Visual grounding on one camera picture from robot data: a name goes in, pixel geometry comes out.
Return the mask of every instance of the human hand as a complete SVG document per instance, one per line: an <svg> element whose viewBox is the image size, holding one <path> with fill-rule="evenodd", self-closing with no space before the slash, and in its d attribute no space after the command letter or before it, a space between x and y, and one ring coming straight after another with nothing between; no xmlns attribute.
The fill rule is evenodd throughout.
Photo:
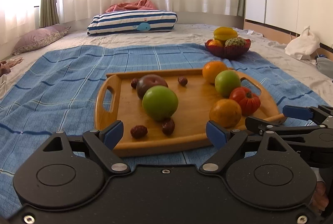
<svg viewBox="0 0 333 224"><path fill-rule="evenodd" d="M312 205L321 211L325 211L328 205L326 195L326 185L324 182L317 182L316 190L313 194Z"/></svg>

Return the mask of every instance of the red tomato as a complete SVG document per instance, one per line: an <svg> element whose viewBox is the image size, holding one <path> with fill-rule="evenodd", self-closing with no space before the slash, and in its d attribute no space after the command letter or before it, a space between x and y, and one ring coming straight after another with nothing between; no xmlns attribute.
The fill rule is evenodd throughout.
<svg viewBox="0 0 333 224"><path fill-rule="evenodd" d="M259 97L246 87L234 89L229 99L235 100L240 105L243 116L252 115L260 107Z"/></svg>

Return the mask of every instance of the green apple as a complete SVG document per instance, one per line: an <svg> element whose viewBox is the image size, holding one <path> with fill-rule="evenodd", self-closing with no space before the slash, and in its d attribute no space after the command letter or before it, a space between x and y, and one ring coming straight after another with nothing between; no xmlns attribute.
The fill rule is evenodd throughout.
<svg viewBox="0 0 333 224"><path fill-rule="evenodd" d="M232 70L222 71L215 78L215 89L224 98L229 98L230 93L240 86L240 79Z"/></svg>
<svg viewBox="0 0 333 224"><path fill-rule="evenodd" d="M142 99L144 111L155 121L170 118L178 107L177 95L161 85L149 88Z"/></svg>

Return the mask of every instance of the wooden tray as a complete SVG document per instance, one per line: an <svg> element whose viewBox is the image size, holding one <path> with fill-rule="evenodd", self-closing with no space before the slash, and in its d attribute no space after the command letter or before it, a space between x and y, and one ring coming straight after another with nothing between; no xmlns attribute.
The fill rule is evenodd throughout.
<svg viewBox="0 0 333 224"><path fill-rule="evenodd" d="M175 129L170 136L162 133L162 123L154 121L144 112L136 90L130 85L133 78L141 78L147 74L162 76L178 97L178 109L172 116ZM270 122L284 122L285 117L279 113L266 89L246 74L241 72L237 74L241 80L247 79L261 91L259 96L261 106L254 116ZM189 82L186 87L178 84L179 76L187 77ZM97 96L95 127L102 130L115 120L121 120L124 123L124 136L113 150L118 156L177 152L210 145L205 127L209 121L210 108L222 97L215 90L214 85L204 80L202 69L113 73L107 74L107 77ZM113 95L109 111L103 108L106 90L110 90ZM245 129L244 120L245 118L242 117L234 128ZM148 134L141 139L132 138L130 129L135 125L146 126Z"/></svg>

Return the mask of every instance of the mattress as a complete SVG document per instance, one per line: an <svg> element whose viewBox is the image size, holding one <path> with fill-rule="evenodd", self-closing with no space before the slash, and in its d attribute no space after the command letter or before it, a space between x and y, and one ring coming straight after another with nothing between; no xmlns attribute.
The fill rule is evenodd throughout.
<svg viewBox="0 0 333 224"><path fill-rule="evenodd" d="M156 33L136 33L136 34L113 34L88 36L85 30L69 33L62 39L39 50L27 52L19 56L23 57L23 62L12 68L7 76L6 91L8 91L34 64L34 62L46 52L58 49L65 49L80 45L97 45L107 48L131 45L159 45L178 43L204 44L213 36L213 31L217 26L204 24L176 24L173 31ZM284 53L285 45L270 41L262 34L253 32L248 34L248 30L235 30L241 37L251 39L251 51L259 53L262 57L272 62L283 71L296 78L327 103L333 105L333 83L332 79L321 74L315 66L308 61L298 61Z"/></svg>

